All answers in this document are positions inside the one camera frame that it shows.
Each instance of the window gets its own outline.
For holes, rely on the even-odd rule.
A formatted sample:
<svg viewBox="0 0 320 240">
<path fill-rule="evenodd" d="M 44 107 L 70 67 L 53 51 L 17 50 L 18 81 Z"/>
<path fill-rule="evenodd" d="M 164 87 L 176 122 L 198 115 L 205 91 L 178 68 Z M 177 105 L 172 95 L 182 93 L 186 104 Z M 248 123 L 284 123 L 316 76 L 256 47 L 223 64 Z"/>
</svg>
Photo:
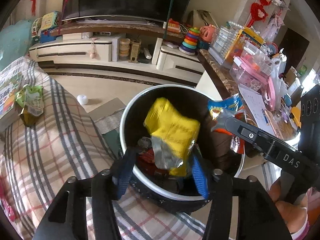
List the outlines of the window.
<svg viewBox="0 0 320 240">
<path fill-rule="evenodd" d="M 317 84 L 317 82 L 315 82 L 316 76 L 317 76 L 316 71 L 314 69 L 311 69 L 308 76 L 306 76 L 306 78 L 302 82 L 302 86 L 304 87 L 302 95 L 309 92 Z"/>
</svg>

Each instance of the drawer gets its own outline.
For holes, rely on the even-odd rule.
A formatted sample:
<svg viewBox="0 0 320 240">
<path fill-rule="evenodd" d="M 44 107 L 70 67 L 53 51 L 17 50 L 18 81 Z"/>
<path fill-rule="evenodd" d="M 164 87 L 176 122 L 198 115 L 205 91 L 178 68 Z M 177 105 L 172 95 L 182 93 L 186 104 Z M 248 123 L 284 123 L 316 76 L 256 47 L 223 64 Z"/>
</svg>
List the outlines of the drawer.
<svg viewBox="0 0 320 240">
<path fill-rule="evenodd" d="M 90 60 L 110 62 L 112 57 L 112 44 L 94 44 L 95 57 L 90 58 L 91 44 L 61 44 L 59 46 L 40 47 L 30 51 L 30 56 L 35 61 L 47 60 Z"/>
<path fill-rule="evenodd" d="M 184 57 L 177 57 L 171 54 L 160 52 L 157 69 L 166 71 L 170 69 L 180 69 L 202 75 L 203 66 L 195 61 Z"/>
</svg>

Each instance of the plaid blanket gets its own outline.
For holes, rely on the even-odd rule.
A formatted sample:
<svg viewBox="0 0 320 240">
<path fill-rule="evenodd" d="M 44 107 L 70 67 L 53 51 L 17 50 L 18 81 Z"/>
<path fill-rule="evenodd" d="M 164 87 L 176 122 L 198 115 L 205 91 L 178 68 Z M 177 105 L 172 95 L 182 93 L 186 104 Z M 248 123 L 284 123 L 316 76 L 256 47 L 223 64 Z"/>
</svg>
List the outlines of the plaid blanket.
<svg viewBox="0 0 320 240">
<path fill-rule="evenodd" d="M 5 197 L 16 214 L 12 225 L 27 240 L 68 177 L 92 177 L 109 168 L 115 156 L 77 100 L 29 57 L 6 67 L 0 73 L 0 84 L 18 72 L 25 84 L 44 87 L 45 105 L 33 127 L 25 127 L 19 119 L 5 130 L 0 154 Z M 113 205 L 123 239 L 202 238 L 202 223 L 184 213 L 165 212 L 131 187 Z M 89 201 L 87 229 L 89 239 L 94 239 Z"/>
</svg>

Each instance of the white ball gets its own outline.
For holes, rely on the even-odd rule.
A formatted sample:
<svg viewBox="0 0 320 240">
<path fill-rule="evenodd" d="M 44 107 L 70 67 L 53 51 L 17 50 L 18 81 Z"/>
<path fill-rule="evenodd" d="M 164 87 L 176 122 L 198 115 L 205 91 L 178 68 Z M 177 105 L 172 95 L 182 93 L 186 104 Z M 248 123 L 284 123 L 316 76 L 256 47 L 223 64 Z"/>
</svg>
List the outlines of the white ball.
<svg viewBox="0 0 320 240">
<path fill-rule="evenodd" d="M 81 104 L 82 106 L 86 105 L 88 103 L 88 101 L 89 101 L 88 98 L 85 95 L 77 96 L 77 100 L 78 100 L 79 104 Z"/>
</svg>

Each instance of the screw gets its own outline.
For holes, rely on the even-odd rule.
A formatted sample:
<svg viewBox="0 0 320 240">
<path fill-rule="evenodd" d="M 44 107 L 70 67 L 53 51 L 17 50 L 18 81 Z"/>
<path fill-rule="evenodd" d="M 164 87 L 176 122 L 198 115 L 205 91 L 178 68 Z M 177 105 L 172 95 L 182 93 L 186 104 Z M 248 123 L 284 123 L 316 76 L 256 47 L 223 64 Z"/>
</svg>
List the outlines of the screw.
<svg viewBox="0 0 320 240">
<path fill-rule="evenodd" d="M 103 175 L 103 176 L 107 176 L 109 174 L 110 174 L 110 170 L 108 170 L 108 169 L 101 171 L 101 175 Z"/>
<path fill-rule="evenodd" d="M 214 175 L 222 175 L 222 174 L 223 174 L 223 171 L 220 170 L 220 169 L 214 169 L 214 170 L 213 170 L 213 174 L 214 174 Z"/>
<path fill-rule="evenodd" d="M 256 177 L 256 176 L 253 176 L 253 175 L 248 176 L 247 179 L 248 179 L 250 182 L 257 182 L 257 181 L 258 181 L 257 177 Z"/>
<path fill-rule="evenodd" d="M 77 180 L 77 178 L 75 176 L 71 176 L 68 178 L 67 182 L 68 183 L 74 183 Z"/>
</svg>

